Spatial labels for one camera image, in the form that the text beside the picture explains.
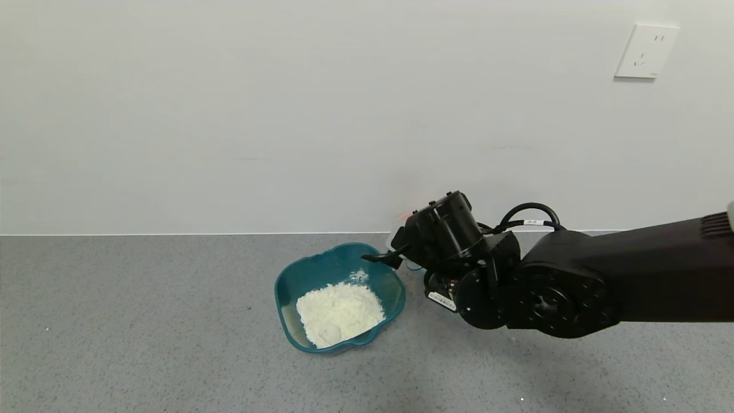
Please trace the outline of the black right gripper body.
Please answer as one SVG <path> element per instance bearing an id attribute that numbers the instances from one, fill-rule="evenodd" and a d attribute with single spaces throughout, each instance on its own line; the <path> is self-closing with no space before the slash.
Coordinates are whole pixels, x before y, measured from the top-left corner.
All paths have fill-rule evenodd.
<path id="1" fill-rule="evenodd" d="M 458 309 L 454 300 L 456 284 L 455 279 L 449 279 L 427 270 L 424 274 L 424 295 L 444 309 L 457 313 Z"/>

